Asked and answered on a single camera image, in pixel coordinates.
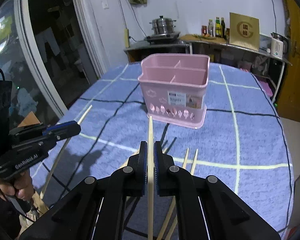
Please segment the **person's left hand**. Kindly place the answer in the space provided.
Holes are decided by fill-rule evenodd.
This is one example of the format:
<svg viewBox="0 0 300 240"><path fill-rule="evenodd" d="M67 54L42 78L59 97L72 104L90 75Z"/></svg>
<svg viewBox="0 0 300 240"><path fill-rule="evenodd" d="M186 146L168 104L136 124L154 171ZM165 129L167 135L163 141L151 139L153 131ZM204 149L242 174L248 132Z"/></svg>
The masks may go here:
<svg viewBox="0 0 300 240"><path fill-rule="evenodd" d="M0 188L5 196L16 196L19 199L28 201L34 194L32 178L30 171L27 170L19 174L20 176L15 180L14 185L0 179Z"/></svg>

